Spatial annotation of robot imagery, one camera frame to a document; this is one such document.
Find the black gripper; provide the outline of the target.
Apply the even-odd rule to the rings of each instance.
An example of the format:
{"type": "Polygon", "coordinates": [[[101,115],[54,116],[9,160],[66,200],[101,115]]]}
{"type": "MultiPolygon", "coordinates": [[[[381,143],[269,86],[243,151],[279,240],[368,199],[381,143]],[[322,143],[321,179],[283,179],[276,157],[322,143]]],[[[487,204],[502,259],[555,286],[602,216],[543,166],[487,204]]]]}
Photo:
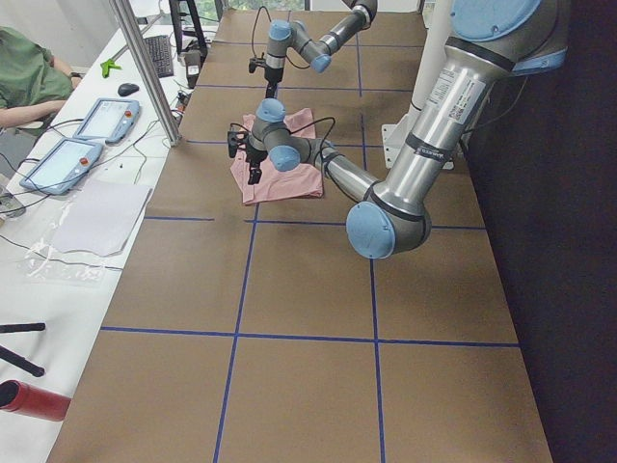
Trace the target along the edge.
{"type": "Polygon", "coordinates": [[[262,171],[260,164],[265,160],[265,146],[255,137],[249,137],[245,142],[246,161],[249,163],[249,185],[259,184],[262,171]]]}
{"type": "Polygon", "coordinates": [[[282,82],[283,68],[272,68],[267,66],[264,69],[264,77],[268,82],[266,88],[266,98],[276,98],[278,92],[278,85],[282,82]]]}

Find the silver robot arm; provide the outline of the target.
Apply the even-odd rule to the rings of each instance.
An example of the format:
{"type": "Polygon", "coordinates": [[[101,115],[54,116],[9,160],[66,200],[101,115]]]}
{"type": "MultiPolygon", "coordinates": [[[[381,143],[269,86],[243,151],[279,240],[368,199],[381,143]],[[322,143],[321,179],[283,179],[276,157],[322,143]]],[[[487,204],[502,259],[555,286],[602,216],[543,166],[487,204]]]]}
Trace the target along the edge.
{"type": "Polygon", "coordinates": [[[310,37],[306,26],[300,21],[273,20],[268,33],[266,52],[262,58],[254,58],[250,72],[256,67],[264,68],[267,81],[267,98],[274,98],[282,82],[287,50],[292,48],[318,73],[331,63],[332,56],[360,31],[368,29],[378,12],[378,2],[344,1],[351,12],[319,40],[310,37]]]}
{"type": "Polygon", "coordinates": [[[263,68],[266,97],[253,126],[228,135],[231,148],[245,153],[248,183],[261,166],[280,172],[303,164],[318,168],[353,201],[346,219],[348,239],[361,256],[385,259],[411,251],[428,238],[430,216],[424,199],[443,166],[481,110],[496,81],[559,68],[568,49],[571,5],[567,1],[440,1],[431,15],[427,45],[441,45],[444,58],[417,113],[404,118],[407,133],[385,179],[347,159],[329,141],[292,134],[276,97],[287,53],[296,51],[314,70],[325,70],[333,55],[378,11],[374,1],[352,1],[349,13],[321,39],[299,22],[275,20],[266,52],[252,58],[263,68]]]}

